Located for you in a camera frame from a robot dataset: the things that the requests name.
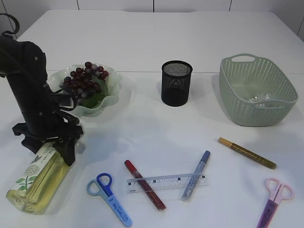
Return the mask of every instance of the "basket handle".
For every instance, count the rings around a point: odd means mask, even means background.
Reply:
[[[285,108],[285,104],[286,104],[286,102],[284,102],[284,101],[273,100],[273,101],[262,101],[260,103],[257,103],[255,106],[256,106],[256,108],[259,108],[259,109],[265,109],[265,108],[279,109],[279,108]]]
[[[258,58],[257,56],[254,56],[254,55],[252,55],[252,54],[246,54],[246,53],[244,53],[244,54],[238,54],[238,55],[235,55],[235,56],[231,56],[230,57],[230,61],[231,62],[242,62],[242,61],[233,61],[233,59],[234,58],[237,58],[237,57],[252,57],[253,58],[253,60],[252,61],[245,61],[245,62],[253,62],[253,61],[255,61],[255,59],[256,58]]]

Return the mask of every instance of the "grape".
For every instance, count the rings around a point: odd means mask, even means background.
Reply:
[[[76,75],[76,76],[74,77],[74,79],[75,79],[76,81],[80,81],[80,76],[79,76],[79,75]]]
[[[81,98],[82,99],[87,99],[89,96],[88,96],[88,94],[86,93],[86,92],[83,92],[82,94],[81,94]]]
[[[99,72],[103,72],[104,68],[103,68],[102,66],[99,66],[99,67],[97,68],[97,70],[98,70]]]
[[[100,80],[105,80],[105,78],[106,78],[106,76],[102,73],[102,74],[100,75]]]
[[[72,79],[71,79],[71,77],[65,77],[65,79],[63,81],[64,81],[64,83],[71,83]]]
[[[81,88],[77,89],[78,94],[82,94],[83,92],[84,92],[83,89],[81,89]]]
[[[62,83],[59,84],[59,87],[60,87],[61,89],[64,89],[64,88],[65,88],[65,84],[62,82]]]
[[[85,67],[91,69],[92,63],[91,62],[85,62]]]
[[[99,76],[100,76],[100,72],[99,72],[99,71],[95,71],[95,72],[94,72],[94,75],[95,75],[96,77],[99,77]]]
[[[103,66],[97,66],[91,62],[85,63],[85,69],[77,67],[75,71],[70,72],[71,77],[67,76],[64,81],[59,84],[59,87],[64,89],[63,93],[70,91],[74,94],[74,100],[77,100],[77,105],[82,105],[84,99],[92,97],[95,93],[101,92],[99,83],[92,80],[92,76],[96,76],[99,80],[106,79],[109,72],[104,70]]]
[[[85,69],[85,74],[86,75],[91,75],[92,74],[91,69],[90,68],[86,68]]]
[[[70,75],[71,75],[71,77],[75,77],[76,76],[76,71],[71,71]]]
[[[98,67],[97,67],[95,64],[93,64],[92,67],[91,67],[91,69],[92,69],[93,71],[96,71],[96,70],[98,69]]]
[[[95,89],[95,88],[90,88],[90,89],[89,89],[89,92],[95,94],[95,93],[96,93],[96,89]]]
[[[70,84],[69,83],[64,83],[64,88],[69,88],[70,87]]]
[[[92,97],[95,93],[96,93],[96,90],[94,88],[90,88],[87,91],[87,94],[88,94],[89,97]]]
[[[71,88],[72,88],[73,90],[75,90],[75,91],[76,91],[76,90],[77,90],[77,88],[78,88],[78,86],[77,86],[77,84],[76,84],[76,83],[74,83],[74,84],[72,84],[72,85],[71,85]]]
[[[85,76],[85,74],[82,72],[80,75],[79,75],[79,79],[80,80],[85,80],[85,78],[86,78],[86,76]]]
[[[104,76],[108,77],[109,72],[107,72],[106,70],[104,70],[104,71],[102,72],[102,74],[103,74]]]
[[[88,90],[88,88],[89,88],[89,86],[88,86],[87,84],[83,84],[83,85],[82,85],[83,91]]]
[[[92,80],[92,75],[87,75],[86,78],[87,78],[87,80],[90,81],[90,80]]]
[[[82,73],[84,71],[84,69],[83,68],[80,68],[80,67],[77,67],[76,68],[76,73]]]
[[[87,85],[89,86],[89,88],[95,88],[95,82],[93,81],[89,81]]]
[[[79,98],[79,99],[77,100],[77,105],[81,105],[81,104],[82,104],[82,101],[83,101],[83,99]]]

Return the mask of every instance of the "gold marker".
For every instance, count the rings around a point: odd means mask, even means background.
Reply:
[[[258,163],[260,163],[260,164],[262,164],[262,165],[264,165],[264,166],[266,166],[270,169],[274,170],[276,168],[276,164],[273,163],[272,161],[270,161],[266,158],[263,158],[260,155],[257,155],[256,153],[253,153],[252,151],[247,150],[247,149],[245,149],[245,148],[243,148],[243,147],[241,147],[241,146],[239,146],[239,145],[237,145],[233,142],[230,142],[230,141],[228,141],[226,139],[223,139],[223,138],[219,138],[218,141],[221,144],[233,149],[236,152],[241,153],[242,155],[245,155],[246,157],[248,157],[252,160],[255,160],[256,162],[258,162]]]

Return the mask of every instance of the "pink scissors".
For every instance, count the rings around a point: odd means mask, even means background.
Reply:
[[[270,181],[274,181],[276,183],[274,189],[270,188]],[[267,228],[276,212],[277,206],[282,202],[282,200],[291,200],[295,196],[294,191],[289,185],[281,183],[276,178],[271,177],[266,179],[265,186],[269,191],[270,196],[256,228]],[[284,188],[289,191],[289,196],[283,196]]]

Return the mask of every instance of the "scissors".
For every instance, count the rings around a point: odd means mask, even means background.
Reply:
[[[276,183],[274,189],[270,188],[270,181],[274,181]],[[278,205],[282,202],[282,200],[291,200],[295,196],[294,191],[289,185],[281,183],[276,178],[271,177],[266,179],[265,186],[270,195],[256,228],[267,228],[273,215],[276,212]],[[283,196],[284,188],[289,191],[289,196]]]
[[[107,176],[110,181],[107,185],[104,185],[100,178],[103,176]],[[91,191],[91,185],[95,183],[99,188],[98,192]],[[110,187],[112,184],[112,177],[109,173],[101,173],[96,177],[96,180],[91,180],[87,186],[86,191],[90,196],[101,196],[106,203],[110,206],[115,215],[121,220],[125,227],[130,227],[132,225],[132,221],[128,214],[125,212],[123,207],[120,205],[114,194],[112,193]]]

